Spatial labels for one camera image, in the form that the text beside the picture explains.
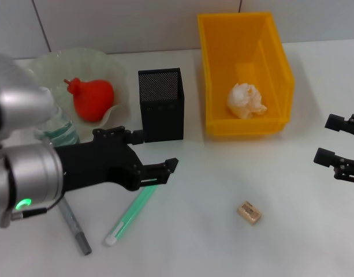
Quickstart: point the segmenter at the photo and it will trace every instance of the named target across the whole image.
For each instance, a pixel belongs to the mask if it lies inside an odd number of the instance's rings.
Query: eraser
[[[237,213],[246,219],[250,224],[255,224],[262,217],[262,213],[248,201],[245,201],[245,203],[239,206]]]

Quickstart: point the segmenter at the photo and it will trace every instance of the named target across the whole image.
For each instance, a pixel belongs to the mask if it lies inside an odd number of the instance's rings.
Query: black mesh container
[[[184,93],[179,68],[138,71],[145,142],[182,140]]]

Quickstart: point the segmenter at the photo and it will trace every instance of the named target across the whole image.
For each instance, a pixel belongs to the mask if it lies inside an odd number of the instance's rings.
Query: white wall
[[[243,0],[242,12],[272,12],[283,42],[354,39],[354,0]]]
[[[240,0],[35,0],[53,51],[199,48],[198,13],[238,12]]]
[[[0,53],[29,58],[48,51],[31,0],[0,0]]]

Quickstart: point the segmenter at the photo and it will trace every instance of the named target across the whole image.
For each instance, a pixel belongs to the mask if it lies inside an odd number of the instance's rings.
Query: red pear
[[[82,82],[78,78],[64,80],[67,90],[73,95],[74,107],[78,115],[86,121],[95,122],[103,118],[114,104],[113,86],[105,80]]]

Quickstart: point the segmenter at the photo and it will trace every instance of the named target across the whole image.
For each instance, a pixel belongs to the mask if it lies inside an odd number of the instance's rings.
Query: white table
[[[296,79],[291,123],[226,142],[203,134],[199,50],[114,55],[131,95],[112,124],[130,130],[141,129],[137,71],[181,68],[185,139],[134,147],[145,164],[177,157],[176,172],[112,248],[101,241],[136,193],[115,184],[67,193],[87,257],[57,209],[0,229],[0,276],[354,276],[354,184],[312,161],[318,147],[354,159],[354,136],[324,128],[330,113],[354,113],[354,40],[285,50]],[[255,226],[236,214],[244,200],[263,212]]]

